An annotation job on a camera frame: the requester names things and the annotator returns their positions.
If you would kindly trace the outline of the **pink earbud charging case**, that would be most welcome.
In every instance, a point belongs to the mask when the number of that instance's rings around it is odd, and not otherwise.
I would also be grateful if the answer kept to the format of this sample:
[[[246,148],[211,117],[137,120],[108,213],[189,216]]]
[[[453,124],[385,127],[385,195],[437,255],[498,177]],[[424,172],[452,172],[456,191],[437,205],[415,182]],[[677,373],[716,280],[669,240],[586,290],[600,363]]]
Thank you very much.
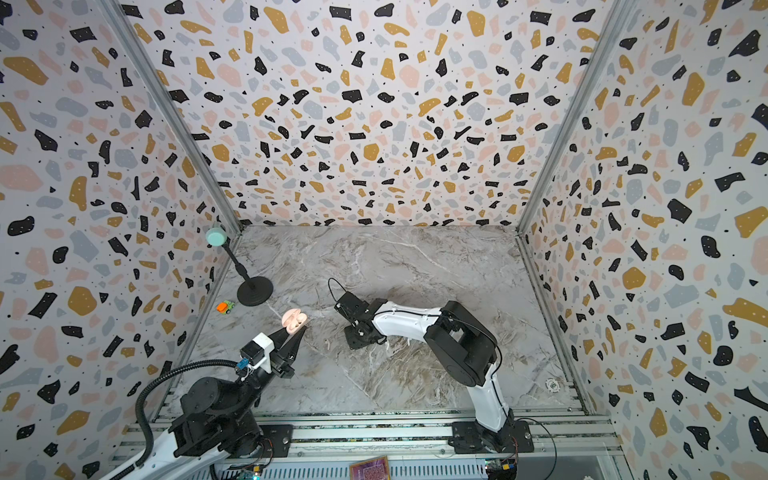
[[[298,308],[286,311],[281,319],[282,326],[289,334],[297,332],[308,320],[308,317]]]

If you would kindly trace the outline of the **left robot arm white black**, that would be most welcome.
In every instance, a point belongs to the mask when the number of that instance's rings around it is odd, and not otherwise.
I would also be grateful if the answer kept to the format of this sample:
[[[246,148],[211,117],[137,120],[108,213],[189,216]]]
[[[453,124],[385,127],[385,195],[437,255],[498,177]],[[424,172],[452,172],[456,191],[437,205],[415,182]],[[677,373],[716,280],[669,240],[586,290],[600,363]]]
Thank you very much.
[[[264,455],[268,464],[288,456],[293,427],[288,424],[260,425],[253,410],[266,387],[275,378],[294,376],[296,360],[306,327],[282,328],[270,335],[257,335],[240,350],[240,360],[208,359],[169,370],[151,381],[137,396],[135,416],[144,436],[144,449],[107,479],[186,479],[199,472],[212,472],[216,463],[228,458],[243,461],[245,469],[260,464],[253,457]],[[182,414],[157,435],[145,412],[149,395],[160,385],[183,373],[207,367],[226,367],[233,381],[203,377],[181,398]]]

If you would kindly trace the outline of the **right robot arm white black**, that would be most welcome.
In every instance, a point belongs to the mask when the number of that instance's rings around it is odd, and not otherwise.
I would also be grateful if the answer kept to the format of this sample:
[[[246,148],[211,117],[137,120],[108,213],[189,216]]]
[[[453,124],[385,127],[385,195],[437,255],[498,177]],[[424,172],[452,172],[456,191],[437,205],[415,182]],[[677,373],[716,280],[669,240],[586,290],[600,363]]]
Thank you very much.
[[[507,423],[510,408],[497,377],[503,362],[497,339],[459,302],[425,309],[386,299],[366,302],[347,291],[334,309],[349,322],[344,333],[351,349],[381,345],[391,337],[421,341],[448,374],[467,387],[480,427],[497,433]]]

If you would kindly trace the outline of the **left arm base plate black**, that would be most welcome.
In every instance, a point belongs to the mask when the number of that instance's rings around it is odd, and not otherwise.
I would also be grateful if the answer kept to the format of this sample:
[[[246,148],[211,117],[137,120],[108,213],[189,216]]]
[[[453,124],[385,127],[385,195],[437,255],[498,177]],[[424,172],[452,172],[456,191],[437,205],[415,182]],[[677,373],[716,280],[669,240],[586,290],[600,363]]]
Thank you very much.
[[[293,440],[294,427],[290,424],[253,424],[235,427],[215,443],[218,451],[230,458],[285,458]]]

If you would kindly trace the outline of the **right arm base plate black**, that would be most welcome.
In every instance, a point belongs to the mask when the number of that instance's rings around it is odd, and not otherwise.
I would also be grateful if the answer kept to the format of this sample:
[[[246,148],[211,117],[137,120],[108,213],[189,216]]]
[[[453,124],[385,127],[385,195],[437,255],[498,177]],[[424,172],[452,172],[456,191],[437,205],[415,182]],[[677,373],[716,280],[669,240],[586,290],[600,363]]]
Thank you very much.
[[[457,454],[512,455],[534,451],[529,425],[522,420],[508,420],[498,432],[481,426],[477,421],[454,422],[448,444]]]

